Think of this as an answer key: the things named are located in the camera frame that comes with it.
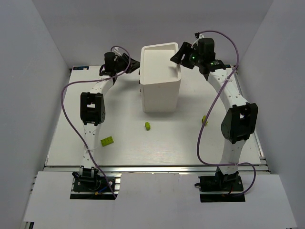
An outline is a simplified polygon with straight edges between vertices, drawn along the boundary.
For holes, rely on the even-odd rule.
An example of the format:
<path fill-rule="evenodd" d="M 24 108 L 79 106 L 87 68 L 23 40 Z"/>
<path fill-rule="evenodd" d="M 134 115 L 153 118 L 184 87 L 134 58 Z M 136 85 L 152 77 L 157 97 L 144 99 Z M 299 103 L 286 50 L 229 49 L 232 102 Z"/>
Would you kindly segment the lime small lego brick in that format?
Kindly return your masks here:
<path fill-rule="evenodd" d="M 144 126 L 145 126 L 145 129 L 146 129 L 147 131 L 149 131 L 149 130 L 151 129 L 151 126 L 150 126 L 150 123 L 149 123 L 149 122 L 145 122 L 145 123 L 144 123 Z"/>

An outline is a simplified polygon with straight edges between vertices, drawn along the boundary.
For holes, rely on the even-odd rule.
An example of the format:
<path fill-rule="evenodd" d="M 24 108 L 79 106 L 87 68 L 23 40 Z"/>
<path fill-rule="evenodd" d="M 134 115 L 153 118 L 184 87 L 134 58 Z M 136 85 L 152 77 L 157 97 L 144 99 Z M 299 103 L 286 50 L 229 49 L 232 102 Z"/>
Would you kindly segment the lime sloped lego brick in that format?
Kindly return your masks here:
<path fill-rule="evenodd" d="M 205 115 L 202 117 L 202 124 L 204 124 L 204 126 L 207 126 L 207 124 L 208 124 L 208 121 L 206 121 Z"/>

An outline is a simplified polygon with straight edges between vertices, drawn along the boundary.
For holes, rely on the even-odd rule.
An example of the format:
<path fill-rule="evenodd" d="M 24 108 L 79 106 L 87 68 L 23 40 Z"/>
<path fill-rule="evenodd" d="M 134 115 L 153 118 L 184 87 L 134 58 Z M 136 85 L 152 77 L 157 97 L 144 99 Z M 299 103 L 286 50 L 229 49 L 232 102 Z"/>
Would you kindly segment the lime long lego brick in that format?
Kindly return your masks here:
<path fill-rule="evenodd" d="M 112 136 L 109 136 L 107 138 L 102 139 L 100 142 L 101 142 L 101 146 L 105 147 L 105 146 L 108 146 L 110 144 L 113 144 L 114 140 L 113 140 Z"/>

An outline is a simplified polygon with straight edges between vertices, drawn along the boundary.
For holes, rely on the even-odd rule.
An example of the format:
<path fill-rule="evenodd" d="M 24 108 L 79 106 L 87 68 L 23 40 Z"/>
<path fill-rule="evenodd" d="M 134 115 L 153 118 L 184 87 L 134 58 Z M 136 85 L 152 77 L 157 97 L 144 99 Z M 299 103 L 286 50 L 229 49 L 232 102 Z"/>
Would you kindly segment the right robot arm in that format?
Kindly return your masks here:
<path fill-rule="evenodd" d="M 200 38 L 195 45 L 183 42 L 170 60 L 188 69 L 198 67 L 221 99 L 226 110 L 221 123 L 225 142 L 217 172 L 227 179 L 233 178 L 238 172 L 242 148 L 255 130 L 258 106 L 243 98 L 231 80 L 234 71 L 215 58 L 212 38 Z"/>

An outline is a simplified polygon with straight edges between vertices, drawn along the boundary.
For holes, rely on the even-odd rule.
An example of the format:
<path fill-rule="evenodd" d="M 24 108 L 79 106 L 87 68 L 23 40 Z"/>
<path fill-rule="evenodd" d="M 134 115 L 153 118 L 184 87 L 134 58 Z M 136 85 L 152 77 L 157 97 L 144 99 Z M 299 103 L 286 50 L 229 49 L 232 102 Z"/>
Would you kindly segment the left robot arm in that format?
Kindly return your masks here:
<path fill-rule="evenodd" d="M 99 143 L 99 131 L 105 121 L 104 97 L 122 73 L 132 73 L 140 67 L 140 62 L 132 59 L 129 53 L 118 51 L 104 55 L 104 65 L 99 71 L 99 79 L 89 92 L 80 96 L 80 117 L 84 128 L 84 155 L 80 166 L 80 176 L 93 179 L 98 173 L 92 161 Z"/>

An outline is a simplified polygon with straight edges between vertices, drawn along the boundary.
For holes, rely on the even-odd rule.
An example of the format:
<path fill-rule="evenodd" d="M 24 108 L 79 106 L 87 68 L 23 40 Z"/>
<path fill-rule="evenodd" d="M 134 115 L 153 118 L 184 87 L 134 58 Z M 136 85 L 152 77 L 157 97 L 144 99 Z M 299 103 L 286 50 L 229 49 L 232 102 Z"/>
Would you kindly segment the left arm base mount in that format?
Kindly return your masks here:
<path fill-rule="evenodd" d="M 73 183 L 70 199 L 72 200 L 115 200 L 116 177 L 105 177 L 95 174 L 95 177 L 81 177 L 79 172 L 72 172 Z"/>

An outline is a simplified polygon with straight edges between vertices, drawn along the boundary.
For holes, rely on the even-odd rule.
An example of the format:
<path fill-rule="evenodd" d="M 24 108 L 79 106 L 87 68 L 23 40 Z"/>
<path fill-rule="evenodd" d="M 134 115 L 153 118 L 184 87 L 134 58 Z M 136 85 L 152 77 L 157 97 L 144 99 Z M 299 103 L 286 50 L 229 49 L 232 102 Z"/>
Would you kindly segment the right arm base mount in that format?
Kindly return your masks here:
<path fill-rule="evenodd" d="M 198 177 L 199 182 L 194 186 L 199 188 L 201 203 L 234 203 L 245 202 L 243 183 L 238 176 L 237 181 L 229 182 L 223 187 L 217 182 L 215 176 Z"/>

